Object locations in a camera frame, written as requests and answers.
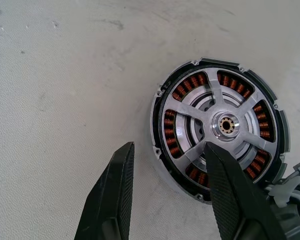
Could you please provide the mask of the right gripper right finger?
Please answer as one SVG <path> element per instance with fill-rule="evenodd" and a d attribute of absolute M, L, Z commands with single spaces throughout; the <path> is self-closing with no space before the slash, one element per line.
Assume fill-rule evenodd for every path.
<path fill-rule="evenodd" d="M 212 142 L 203 152 L 221 240 L 287 240 L 266 197 L 238 161 Z"/>

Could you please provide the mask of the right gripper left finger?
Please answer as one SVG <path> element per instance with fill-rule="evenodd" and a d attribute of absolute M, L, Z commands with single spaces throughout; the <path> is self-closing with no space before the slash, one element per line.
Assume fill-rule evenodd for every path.
<path fill-rule="evenodd" d="M 74 240 L 129 240 L 135 144 L 117 149 L 88 194 Z"/>

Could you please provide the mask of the small silver bushing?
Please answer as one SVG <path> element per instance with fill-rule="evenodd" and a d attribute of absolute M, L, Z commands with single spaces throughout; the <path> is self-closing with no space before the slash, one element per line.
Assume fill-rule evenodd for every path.
<path fill-rule="evenodd" d="M 229 111 L 217 112 L 211 120 L 211 130 L 223 142 L 234 140 L 240 133 L 241 125 L 237 116 Z"/>

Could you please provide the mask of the round metal part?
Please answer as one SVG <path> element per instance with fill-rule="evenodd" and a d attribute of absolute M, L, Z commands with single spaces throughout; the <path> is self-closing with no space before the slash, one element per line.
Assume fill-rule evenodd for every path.
<path fill-rule="evenodd" d="M 266 173 L 265 179 L 257 183 L 254 183 L 250 178 L 249 179 L 259 187 L 264 187 L 267 184 L 280 180 L 283 177 L 284 172 L 287 168 L 287 165 L 285 163 L 285 156 L 290 151 L 290 131 L 286 114 L 283 110 L 278 108 L 277 96 L 269 87 L 269 85 L 258 74 L 256 74 L 251 69 L 246 68 L 240 63 L 209 58 L 200 58 L 181 65 L 176 70 L 174 70 L 168 76 L 168 78 L 159 86 L 153 97 L 153 102 L 150 110 L 150 135 L 153 151 L 155 154 L 154 164 L 158 172 L 174 190 L 182 194 L 188 195 L 194 200 L 204 204 L 211 203 L 210 187 L 209 193 L 204 194 L 203 200 L 199 200 L 191 194 L 191 191 L 194 190 L 193 187 L 190 187 L 189 190 L 184 189 L 184 187 L 186 186 L 186 182 L 182 179 L 181 175 L 173 167 L 172 162 L 167 157 L 167 150 L 165 150 L 162 146 L 163 136 L 160 133 L 159 121 L 162 118 L 163 97 L 167 93 L 169 86 L 171 86 L 173 83 L 179 80 L 183 74 L 189 73 L 191 70 L 197 67 L 208 66 L 230 68 L 232 70 L 241 72 L 245 76 L 255 80 L 257 84 L 261 86 L 262 90 L 266 93 L 267 97 L 273 104 L 276 121 L 279 129 L 279 149 L 273 164 L 271 165 L 269 171 Z"/>

